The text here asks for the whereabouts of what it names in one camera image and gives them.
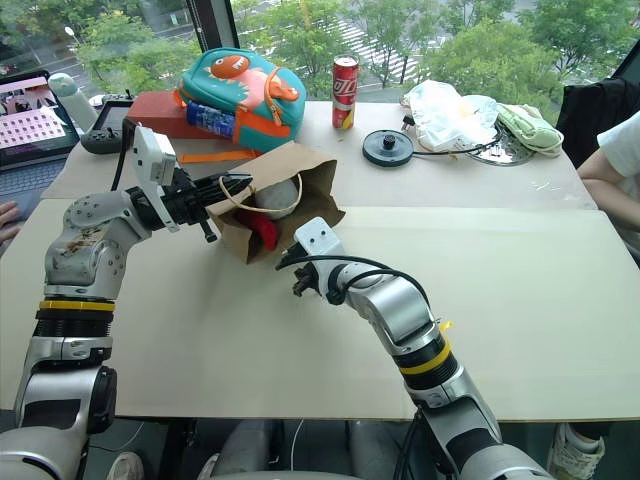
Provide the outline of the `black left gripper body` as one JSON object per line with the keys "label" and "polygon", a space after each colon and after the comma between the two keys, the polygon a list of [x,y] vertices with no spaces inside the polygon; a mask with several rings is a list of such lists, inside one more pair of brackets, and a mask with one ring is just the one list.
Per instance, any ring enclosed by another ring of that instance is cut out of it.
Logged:
{"label": "black left gripper body", "polygon": [[181,168],[175,168],[170,185],[163,186],[162,201],[178,225],[199,224],[208,243],[217,240],[209,224],[206,207],[216,202],[216,175],[193,179]]}

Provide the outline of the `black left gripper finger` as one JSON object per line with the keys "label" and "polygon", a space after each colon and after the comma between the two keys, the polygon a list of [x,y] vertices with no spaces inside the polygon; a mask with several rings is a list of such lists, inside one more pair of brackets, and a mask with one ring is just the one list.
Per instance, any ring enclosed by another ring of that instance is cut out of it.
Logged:
{"label": "black left gripper finger", "polygon": [[199,203],[201,205],[214,205],[224,202],[230,197],[233,197],[246,189],[249,186],[249,183],[223,183],[223,186],[226,188],[226,192],[223,191],[222,187],[218,183],[198,186]]}
{"label": "black left gripper finger", "polygon": [[247,173],[217,173],[196,180],[198,188],[213,188],[223,183],[226,188],[246,188],[253,176]]}

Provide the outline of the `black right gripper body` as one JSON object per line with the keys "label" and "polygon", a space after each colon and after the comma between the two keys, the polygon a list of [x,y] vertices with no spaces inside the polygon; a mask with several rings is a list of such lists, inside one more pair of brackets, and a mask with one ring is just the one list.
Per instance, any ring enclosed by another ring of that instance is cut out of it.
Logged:
{"label": "black right gripper body", "polygon": [[318,257],[320,254],[307,252],[300,243],[294,243],[282,252],[280,260],[275,265],[276,271],[302,264],[302,267],[294,271],[296,281],[292,286],[292,292],[295,296],[301,297],[307,289],[314,290],[319,296],[322,295],[319,274],[313,265]]}

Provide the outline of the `person's bare hand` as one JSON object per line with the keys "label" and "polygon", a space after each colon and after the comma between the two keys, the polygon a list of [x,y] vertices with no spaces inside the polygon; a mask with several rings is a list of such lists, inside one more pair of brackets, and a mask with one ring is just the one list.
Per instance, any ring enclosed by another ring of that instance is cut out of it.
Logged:
{"label": "person's bare hand", "polygon": [[18,225],[18,217],[20,211],[18,209],[18,203],[16,201],[9,201],[2,203],[0,206],[0,245],[2,247],[8,246],[9,243],[17,236],[20,231]]}

